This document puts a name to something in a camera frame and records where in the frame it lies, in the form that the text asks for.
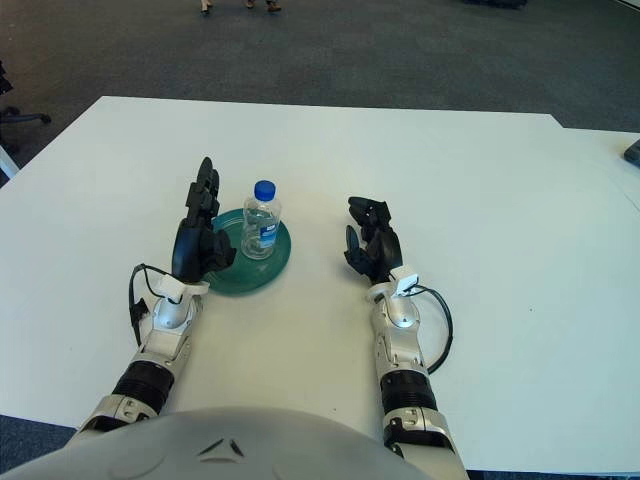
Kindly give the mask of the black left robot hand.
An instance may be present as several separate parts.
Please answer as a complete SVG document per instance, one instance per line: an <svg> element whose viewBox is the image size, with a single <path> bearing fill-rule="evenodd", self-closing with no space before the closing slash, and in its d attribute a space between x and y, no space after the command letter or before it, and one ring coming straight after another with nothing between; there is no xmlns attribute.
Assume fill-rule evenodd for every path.
<svg viewBox="0 0 640 480"><path fill-rule="evenodd" d="M171 274L183 283L197 283L212 271L232 266L237 250L224 230L213 229L220 203L219 173L205 157L189 186L186 216L179 222L172 253Z"/></svg>

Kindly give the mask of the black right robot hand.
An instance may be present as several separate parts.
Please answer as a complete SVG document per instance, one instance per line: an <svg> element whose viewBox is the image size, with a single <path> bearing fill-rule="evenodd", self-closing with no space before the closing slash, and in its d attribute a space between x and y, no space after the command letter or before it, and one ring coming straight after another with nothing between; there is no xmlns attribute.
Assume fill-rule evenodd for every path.
<svg viewBox="0 0 640 480"><path fill-rule="evenodd" d="M345 259L372 285L387 282L391 271L403 265L399 238L390 225L387 203L351 196L348 204L349 213L360 227L360 233L351 225L346 226Z"/></svg>

